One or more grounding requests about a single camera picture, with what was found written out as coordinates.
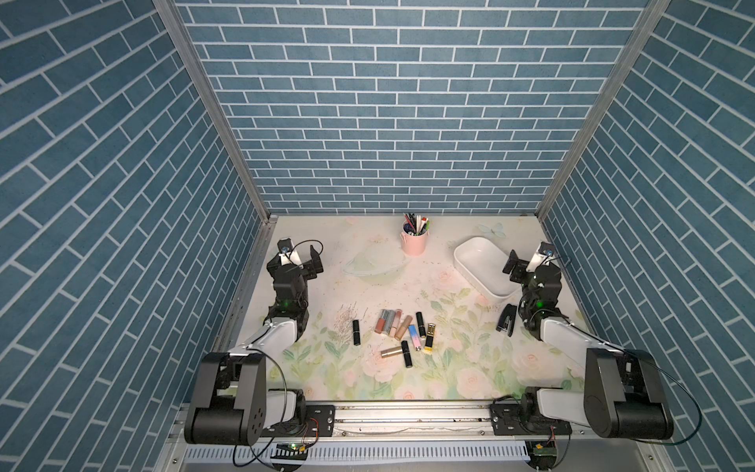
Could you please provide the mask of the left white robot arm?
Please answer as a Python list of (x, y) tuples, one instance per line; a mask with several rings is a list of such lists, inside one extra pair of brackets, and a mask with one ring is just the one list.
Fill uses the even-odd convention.
[(308, 426), (306, 399), (300, 389), (267, 385), (278, 359), (304, 334), (309, 322), (308, 282), (324, 272), (321, 250), (301, 259), (289, 239), (277, 243), (267, 263), (275, 299), (261, 328), (227, 352), (202, 359), (184, 425), (189, 444), (253, 446), (268, 435), (295, 435)]

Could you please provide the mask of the white plastic storage box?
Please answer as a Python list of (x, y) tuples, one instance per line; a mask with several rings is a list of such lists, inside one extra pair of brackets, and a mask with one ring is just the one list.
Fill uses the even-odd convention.
[(503, 273), (508, 255), (484, 237), (461, 243), (453, 258), (456, 271), (492, 302), (503, 303), (520, 291), (520, 285)]

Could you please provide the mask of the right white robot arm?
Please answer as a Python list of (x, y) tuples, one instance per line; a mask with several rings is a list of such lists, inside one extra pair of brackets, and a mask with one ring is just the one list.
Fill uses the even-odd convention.
[(542, 243), (530, 260), (510, 252), (503, 273), (520, 285), (518, 304), (507, 305), (503, 329), (516, 321), (538, 339), (560, 350), (584, 370), (580, 393), (561, 387), (528, 387), (518, 420), (530, 434), (554, 433), (568, 423), (589, 427), (601, 438), (668, 440), (674, 420), (655, 359), (643, 350), (625, 350), (576, 326), (558, 308), (562, 269), (554, 245)]

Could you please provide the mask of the gold black lipstick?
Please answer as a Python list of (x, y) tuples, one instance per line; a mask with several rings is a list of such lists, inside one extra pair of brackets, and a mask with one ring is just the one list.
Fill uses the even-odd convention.
[(434, 342), (435, 342), (435, 334), (436, 334), (436, 325), (433, 323), (428, 324), (427, 329), (426, 329), (425, 346), (424, 346), (424, 350), (426, 352), (433, 351)]

